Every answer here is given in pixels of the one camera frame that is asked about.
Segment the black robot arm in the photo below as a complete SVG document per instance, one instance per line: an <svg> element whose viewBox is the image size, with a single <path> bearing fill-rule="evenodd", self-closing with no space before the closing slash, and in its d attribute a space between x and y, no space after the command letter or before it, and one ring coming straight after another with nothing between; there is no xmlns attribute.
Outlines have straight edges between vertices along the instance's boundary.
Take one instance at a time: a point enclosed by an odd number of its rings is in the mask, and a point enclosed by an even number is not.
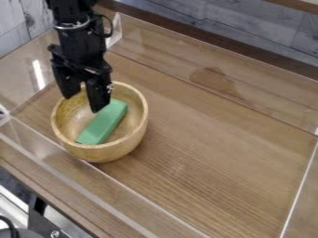
<svg viewBox="0 0 318 238"><path fill-rule="evenodd" d="M95 12L97 0L45 0L45 3L60 40L46 50L61 95L70 99L84 84L91 111L99 112L111 102L112 67L104 54L113 23Z"/></svg>

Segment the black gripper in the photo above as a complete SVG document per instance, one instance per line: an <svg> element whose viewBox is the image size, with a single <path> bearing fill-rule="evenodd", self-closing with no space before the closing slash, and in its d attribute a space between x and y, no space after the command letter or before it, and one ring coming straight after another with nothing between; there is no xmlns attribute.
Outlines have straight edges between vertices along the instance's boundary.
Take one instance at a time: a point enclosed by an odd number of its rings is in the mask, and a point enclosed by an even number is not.
<svg viewBox="0 0 318 238"><path fill-rule="evenodd" d="M46 49L61 95L70 99L85 84L91 111L99 112L111 101L111 65L104 59L105 39L113 29L104 30L103 20L53 21L58 43Z"/></svg>

